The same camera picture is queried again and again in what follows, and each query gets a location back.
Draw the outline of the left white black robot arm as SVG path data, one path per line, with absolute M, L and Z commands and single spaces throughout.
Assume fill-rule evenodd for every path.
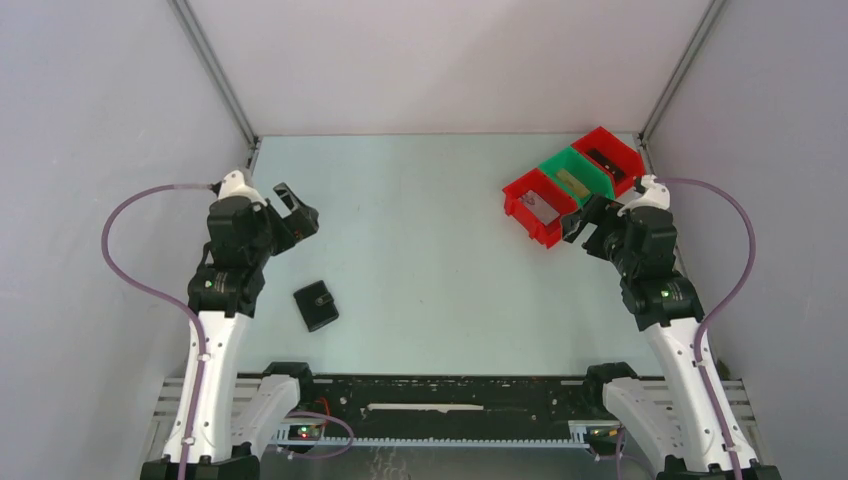
M 221 182 L 207 217 L 210 240 L 188 285 L 189 361 L 174 425 L 160 459 L 143 479 L 256 479 L 265 448 L 283 418 L 304 416 L 315 388 L 307 364 L 272 373 L 238 417 L 232 415 L 238 352 L 264 286 L 267 261 L 316 233 L 317 211 L 284 183 L 274 188 L 282 217 L 255 189 Z

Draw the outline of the black leather card holder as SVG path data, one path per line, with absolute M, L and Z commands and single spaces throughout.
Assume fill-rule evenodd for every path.
M 315 332 L 339 318 L 335 299 L 321 280 L 295 291 L 293 298 L 309 332 Z

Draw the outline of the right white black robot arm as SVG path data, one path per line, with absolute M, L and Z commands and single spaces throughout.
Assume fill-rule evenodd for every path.
M 610 262 L 621 277 L 622 301 L 660 363 L 670 410 L 651 403 L 625 363 L 588 369 L 581 392 L 585 411 L 611 414 L 651 463 L 658 479 L 777 479 L 737 422 L 720 386 L 711 349 L 698 330 L 704 313 L 694 285 L 675 268 L 677 230 L 658 206 L 624 205 L 592 197 L 561 220 L 563 239 L 583 243 L 591 256 Z

